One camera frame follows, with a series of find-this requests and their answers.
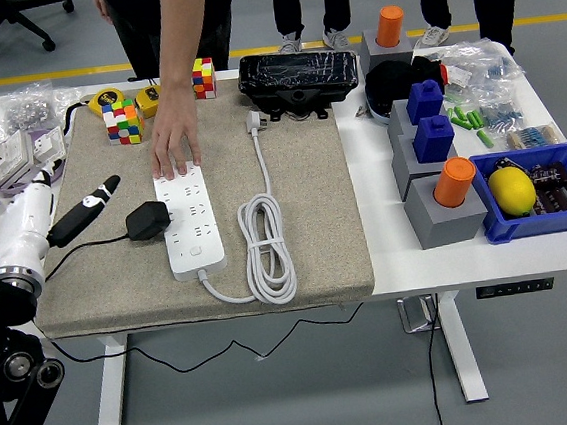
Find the person's hand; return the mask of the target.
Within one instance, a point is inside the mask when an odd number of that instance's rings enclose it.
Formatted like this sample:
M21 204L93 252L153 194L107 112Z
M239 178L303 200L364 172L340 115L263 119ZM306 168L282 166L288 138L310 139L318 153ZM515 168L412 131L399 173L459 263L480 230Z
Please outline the person's hand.
M198 143L196 102L189 87L162 85L151 133L151 175L157 180L175 178L187 172L187 142L192 163L200 165L202 154Z

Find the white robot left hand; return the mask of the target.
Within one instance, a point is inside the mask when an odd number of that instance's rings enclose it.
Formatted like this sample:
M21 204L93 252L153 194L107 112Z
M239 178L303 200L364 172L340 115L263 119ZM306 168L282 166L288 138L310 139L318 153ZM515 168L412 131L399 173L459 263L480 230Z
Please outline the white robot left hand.
M5 271L38 271L50 248L64 248L97 219L121 181L116 174L109 177L54 222L51 175L59 166L55 161L39 170L5 210L0 224L0 276Z

